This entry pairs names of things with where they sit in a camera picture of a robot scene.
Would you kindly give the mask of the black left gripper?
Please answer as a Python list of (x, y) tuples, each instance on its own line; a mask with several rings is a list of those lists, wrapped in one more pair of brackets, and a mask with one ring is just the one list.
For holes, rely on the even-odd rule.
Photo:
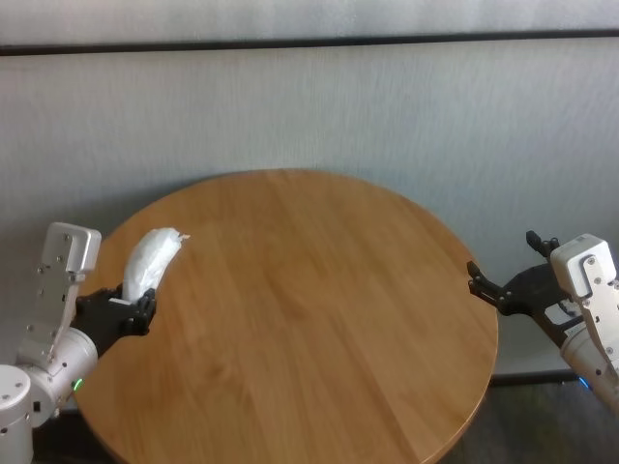
[(118, 285), (78, 297), (72, 327), (92, 340), (100, 359), (121, 338), (148, 334), (156, 313), (155, 289), (132, 303), (123, 300), (123, 286)]

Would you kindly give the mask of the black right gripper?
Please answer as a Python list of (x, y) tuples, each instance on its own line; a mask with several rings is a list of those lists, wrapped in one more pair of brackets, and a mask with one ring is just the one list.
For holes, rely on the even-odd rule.
[[(538, 252), (547, 263), (551, 253), (560, 247), (556, 237), (543, 240), (534, 230), (525, 234), (527, 245)], [(466, 264), (469, 274), (469, 292), (497, 308), (503, 316), (525, 315), (531, 318), (545, 335), (558, 347), (568, 338), (566, 331), (583, 321), (578, 315), (568, 315), (567, 322), (554, 323), (546, 310), (554, 305), (568, 309), (575, 306), (572, 297), (562, 290), (549, 264), (529, 268), (513, 277), (505, 286), (489, 280), (473, 261)]]

